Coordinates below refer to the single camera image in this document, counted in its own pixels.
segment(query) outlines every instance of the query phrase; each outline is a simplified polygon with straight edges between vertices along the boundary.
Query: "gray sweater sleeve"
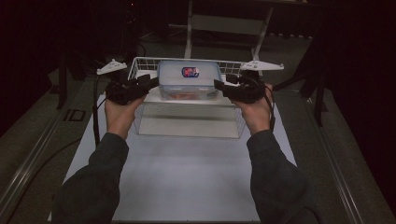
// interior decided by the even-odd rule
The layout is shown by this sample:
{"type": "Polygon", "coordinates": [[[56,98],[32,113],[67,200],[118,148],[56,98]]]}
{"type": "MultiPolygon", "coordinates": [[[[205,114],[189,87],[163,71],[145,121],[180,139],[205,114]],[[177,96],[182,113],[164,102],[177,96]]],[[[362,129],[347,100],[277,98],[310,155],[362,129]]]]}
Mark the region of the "gray sweater sleeve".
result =
{"type": "Polygon", "coordinates": [[[262,223],[321,223],[313,190],[290,163],[271,131],[247,141],[252,173],[250,190],[262,223]]]}
{"type": "Polygon", "coordinates": [[[106,133],[89,164],[64,182],[52,204],[52,223],[110,223],[120,202],[120,173],[128,145],[106,133]]]}

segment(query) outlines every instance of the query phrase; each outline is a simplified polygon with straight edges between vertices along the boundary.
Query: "wire basket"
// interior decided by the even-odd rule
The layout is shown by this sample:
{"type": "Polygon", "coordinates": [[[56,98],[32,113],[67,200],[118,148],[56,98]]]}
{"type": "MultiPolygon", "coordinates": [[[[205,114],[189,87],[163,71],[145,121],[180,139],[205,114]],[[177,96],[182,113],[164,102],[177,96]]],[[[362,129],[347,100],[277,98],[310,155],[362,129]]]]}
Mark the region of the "wire basket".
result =
{"type": "MultiPolygon", "coordinates": [[[[238,75],[242,64],[227,61],[136,57],[128,78],[145,74],[156,77],[161,61],[217,63],[222,75],[238,75]]],[[[246,126],[241,110],[219,94],[219,100],[215,101],[162,101],[156,89],[150,91],[145,103],[136,110],[134,125],[138,134],[235,139],[241,136],[246,126]]]]}

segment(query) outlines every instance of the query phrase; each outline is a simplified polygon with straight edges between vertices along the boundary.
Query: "clear plastic box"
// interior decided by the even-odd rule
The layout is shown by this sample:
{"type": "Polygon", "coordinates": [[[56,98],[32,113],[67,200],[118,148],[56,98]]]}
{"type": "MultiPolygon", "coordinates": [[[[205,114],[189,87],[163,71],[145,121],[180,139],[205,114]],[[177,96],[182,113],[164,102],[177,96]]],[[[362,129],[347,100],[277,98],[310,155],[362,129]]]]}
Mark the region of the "clear plastic box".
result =
{"type": "Polygon", "coordinates": [[[213,62],[162,61],[157,71],[163,100],[210,100],[217,96],[213,80],[222,80],[213,62]]]}

